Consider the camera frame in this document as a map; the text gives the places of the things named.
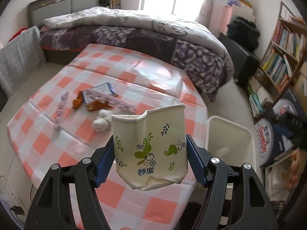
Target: headboard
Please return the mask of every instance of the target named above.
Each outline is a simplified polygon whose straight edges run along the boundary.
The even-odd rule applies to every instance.
[[[95,6],[99,6],[99,0],[37,0],[27,6],[28,26],[40,27],[43,25],[43,19],[71,14]]]

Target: metal screw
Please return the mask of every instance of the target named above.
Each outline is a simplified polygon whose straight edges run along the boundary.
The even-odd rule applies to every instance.
[[[59,168],[59,165],[57,163],[51,165],[52,170],[57,170]]]
[[[84,159],[82,160],[82,162],[83,162],[84,164],[88,164],[88,163],[91,162],[91,159],[90,159],[89,157],[86,157],[86,158],[84,158]]]
[[[219,160],[217,157],[211,158],[211,161],[212,161],[213,163],[215,163],[215,164],[217,164],[217,163],[220,162],[220,160]]]
[[[246,168],[247,170],[251,169],[251,165],[249,163],[243,164],[243,167]]]

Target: red cloth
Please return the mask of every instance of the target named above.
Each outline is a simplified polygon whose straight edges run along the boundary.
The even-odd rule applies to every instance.
[[[15,33],[15,35],[13,35],[13,37],[9,40],[9,42],[14,39],[15,37],[17,37],[18,35],[20,35],[23,31],[27,30],[26,27],[23,27],[21,30],[19,30],[17,33]]]

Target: white blanket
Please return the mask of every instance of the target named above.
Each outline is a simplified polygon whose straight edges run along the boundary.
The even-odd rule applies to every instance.
[[[48,18],[43,20],[43,23],[50,29],[64,29],[89,25],[147,29],[206,47],[222,57],[228,68],[233,67],[225,46],[206,27],[197,22],[178,19],[174,15],[164,16],[162,18],[146,14],[143,10],[93,7],[72,14]]]

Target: pink checkered tablecloth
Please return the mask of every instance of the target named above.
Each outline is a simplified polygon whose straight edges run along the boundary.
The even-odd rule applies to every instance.
[[[90,44],[43,85],[7,125],[11,146],[36,188],[52,164],[74,165],[104,147],[111,137],[112,131],[97,133],[91,127],[97,111],[90,112],[85,105],[76,111],[70,108],[79,91],[106,82],[115,86],[121,99],[136,105],[136,114],[184,103],[186,133],[198,146],[205,145],[207,109],[185,71],[136,51]],[[67,91],[70,93],[63,128],[55,130],[56,109]],[[181,184],[133,190],[119,177],[113,164],[96,193],[111,229],[127,226],[133,230],[169,230],[182,215],[194,184],[189,167]],[[73,185],[71,190],[75,221],[77,227],[84,229]]]

